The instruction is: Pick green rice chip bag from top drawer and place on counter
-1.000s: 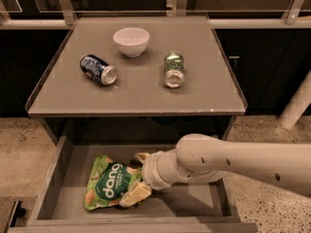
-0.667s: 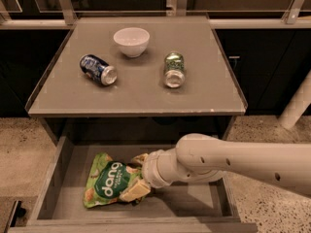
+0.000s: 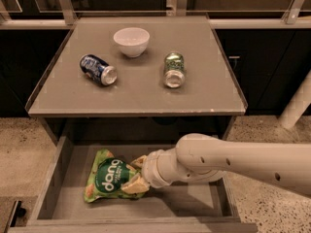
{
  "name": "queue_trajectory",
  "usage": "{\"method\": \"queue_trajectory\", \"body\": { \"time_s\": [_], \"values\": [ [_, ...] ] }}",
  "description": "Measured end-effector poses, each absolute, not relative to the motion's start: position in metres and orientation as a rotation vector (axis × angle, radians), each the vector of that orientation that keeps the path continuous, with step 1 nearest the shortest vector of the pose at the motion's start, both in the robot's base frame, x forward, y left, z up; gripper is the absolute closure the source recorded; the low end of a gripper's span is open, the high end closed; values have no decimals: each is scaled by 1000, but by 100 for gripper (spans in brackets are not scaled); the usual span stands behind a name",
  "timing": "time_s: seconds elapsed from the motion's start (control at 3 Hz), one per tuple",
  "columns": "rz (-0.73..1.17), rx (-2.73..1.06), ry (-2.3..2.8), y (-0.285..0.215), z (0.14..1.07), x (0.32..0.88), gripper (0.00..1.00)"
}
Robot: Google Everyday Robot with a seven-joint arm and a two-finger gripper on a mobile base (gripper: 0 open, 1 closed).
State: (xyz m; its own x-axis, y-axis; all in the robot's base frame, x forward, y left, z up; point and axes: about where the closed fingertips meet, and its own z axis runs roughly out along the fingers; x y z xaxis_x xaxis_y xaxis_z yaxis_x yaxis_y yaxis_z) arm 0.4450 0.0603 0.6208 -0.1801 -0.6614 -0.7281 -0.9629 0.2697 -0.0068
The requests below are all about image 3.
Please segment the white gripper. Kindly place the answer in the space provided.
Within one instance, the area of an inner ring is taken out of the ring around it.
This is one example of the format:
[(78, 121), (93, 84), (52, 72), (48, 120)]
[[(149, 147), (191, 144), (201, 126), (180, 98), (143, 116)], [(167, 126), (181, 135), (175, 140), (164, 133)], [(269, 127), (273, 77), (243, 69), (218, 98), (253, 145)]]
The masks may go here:
[(137, 169), (143, 168), (142, 175), (136, 174), (121, 186), (121, 190), (127, 194), (144, 193), (150, 186), (162, 188), (181, 179), (182, 171), (174, 149), (156, 150), (148, 156), (141, 155), (130, 165)]

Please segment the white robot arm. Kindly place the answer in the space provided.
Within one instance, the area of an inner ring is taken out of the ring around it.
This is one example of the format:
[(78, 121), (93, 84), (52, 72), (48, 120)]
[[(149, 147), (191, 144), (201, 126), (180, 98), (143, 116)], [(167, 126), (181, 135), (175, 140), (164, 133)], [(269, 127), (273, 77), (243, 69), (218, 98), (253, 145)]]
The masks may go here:
[(147, 185), (214, 182), (228, 171), (304, 196), (311, 194), (310, 145), (231, 142), (210, 135), (207, 124), (212, 120), (246, 112), (235, 83), (186, 83), (164, 96), (136, 86), (134, 93), (142, 109), (154, 113), (123, 118), (123, 138), (133, 145), (171, 146), (142, 158), (142, 180)]

